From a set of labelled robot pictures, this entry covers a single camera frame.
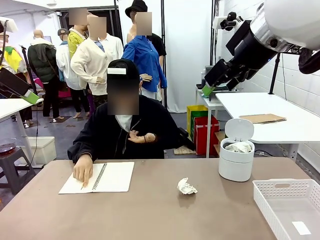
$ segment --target spiral binding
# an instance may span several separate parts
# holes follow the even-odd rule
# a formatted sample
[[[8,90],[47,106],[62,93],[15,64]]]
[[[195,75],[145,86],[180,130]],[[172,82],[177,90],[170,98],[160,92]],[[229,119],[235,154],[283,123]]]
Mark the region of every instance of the spiral binding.
[[[107,164],[106,164],[106,163],[103,164],[103,166],[102,166],[102,168],[101,168],[101,171],[100,171],[100,173],[99,173],[99,176],[98,176],[97,179],[95,180],[95,183],[94,183],[94,185],[93,185],[92,190],[96,190],[96,189],[97,189],[97,187],[98,187],[98,185],[99,185],[99,182],[100,182],[100,180],[101,180],[101,178],[102,178],[102,175],[104,174],[104,171],[105,171],[106,167],[107,167]]]

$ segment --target open notebook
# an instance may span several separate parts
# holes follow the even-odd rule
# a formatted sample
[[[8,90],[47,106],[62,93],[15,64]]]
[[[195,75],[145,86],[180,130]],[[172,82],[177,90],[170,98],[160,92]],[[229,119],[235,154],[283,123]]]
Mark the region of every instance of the open notebook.
[[[87,194],[102,192],[128,192],[134,162],[108,162],[93,164],[93,175],[86,187],[73,174],[61,188],[59,194]]]

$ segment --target red bag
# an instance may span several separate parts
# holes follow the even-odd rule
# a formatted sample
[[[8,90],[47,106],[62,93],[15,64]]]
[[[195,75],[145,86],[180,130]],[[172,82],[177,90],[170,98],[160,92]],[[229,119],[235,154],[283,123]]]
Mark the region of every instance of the red bag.
[[[211,117],[211,132],[210,132],[210,155],[218,155],[214,145],[219,144],[218,138],[215,135],[219,132],[219,122]],[[207,153],[207,134],[208,134],[208,118],[197,117],[194,120],[194,143],[197,155],[206,155]]]

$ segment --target person's right hand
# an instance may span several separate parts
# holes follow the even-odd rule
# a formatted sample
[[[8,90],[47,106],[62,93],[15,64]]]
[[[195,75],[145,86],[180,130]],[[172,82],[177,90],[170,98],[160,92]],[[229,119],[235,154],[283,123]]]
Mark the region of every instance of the person's right hand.
[[[92,177],[93,169],[94,166],[91,156],[89,154],[83,154],[74,165],[73,177],[83,182],[83,187],[86,187],[89,179]]]
[[[142,81],[144,82],[150,82],[152,81],[152,76],[144,73],[144,74],[140,74],[140,77],[142,78]]]
[[[105,84],[106,81],[107,81],[107,80],[105,80],[104,78],[99,77],[99,76],[98,76],[97,79],[96,79],[96,83],[97,83],[97,84]]]

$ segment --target open lid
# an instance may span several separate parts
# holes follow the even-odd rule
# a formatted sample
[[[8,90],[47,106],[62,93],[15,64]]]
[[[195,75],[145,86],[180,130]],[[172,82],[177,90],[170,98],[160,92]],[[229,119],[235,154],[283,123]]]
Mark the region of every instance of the open lid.
[[[247,141],[252,138],[255,127],[249,120],[234,118],[225,124],[225,134],[237,142]]]

